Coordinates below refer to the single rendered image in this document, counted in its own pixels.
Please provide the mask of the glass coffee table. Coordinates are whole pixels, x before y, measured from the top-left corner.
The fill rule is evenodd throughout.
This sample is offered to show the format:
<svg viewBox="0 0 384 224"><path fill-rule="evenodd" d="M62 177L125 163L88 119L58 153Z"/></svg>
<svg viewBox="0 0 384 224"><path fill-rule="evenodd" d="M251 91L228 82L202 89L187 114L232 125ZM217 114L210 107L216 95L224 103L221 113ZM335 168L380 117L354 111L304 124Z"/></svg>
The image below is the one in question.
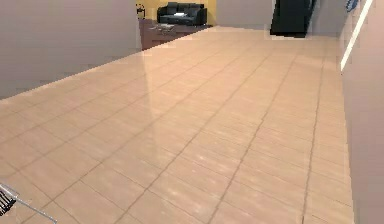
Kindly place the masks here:
<svg viewBox="0 0 384 224"><path fill-rule="evenodd" d="M155 26L151 27L151 30L158 31L162 35L168 35L172 33L173 29L173 24L156 24Z"/></svg>

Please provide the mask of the black sofa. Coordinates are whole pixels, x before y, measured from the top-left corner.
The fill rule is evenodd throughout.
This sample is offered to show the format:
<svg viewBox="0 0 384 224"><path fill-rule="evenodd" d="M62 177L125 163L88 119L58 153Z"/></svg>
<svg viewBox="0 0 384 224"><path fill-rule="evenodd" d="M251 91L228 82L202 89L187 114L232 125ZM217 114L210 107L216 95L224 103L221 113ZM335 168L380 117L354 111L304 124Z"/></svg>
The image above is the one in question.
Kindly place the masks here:
<svg viewBox="0 0 384 224"><path fill-rule="evenodd" d="M186 13L185 17L176 17L175 13ZM168 2L157 9L157 22L187 26L207 24L207 8L204 4Z"/></svg>

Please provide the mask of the black cabinet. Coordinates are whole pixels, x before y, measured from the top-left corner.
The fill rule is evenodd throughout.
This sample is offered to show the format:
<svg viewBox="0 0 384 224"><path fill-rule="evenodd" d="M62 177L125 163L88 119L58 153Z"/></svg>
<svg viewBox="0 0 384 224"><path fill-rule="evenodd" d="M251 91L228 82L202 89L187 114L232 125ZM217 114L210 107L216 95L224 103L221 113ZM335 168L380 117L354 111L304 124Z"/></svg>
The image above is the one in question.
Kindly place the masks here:
<svg viewBox="0 0 384 224"><path fill-rule="evenodd" d="M276 0L270 34L305 38L317 0Z"/></svg>

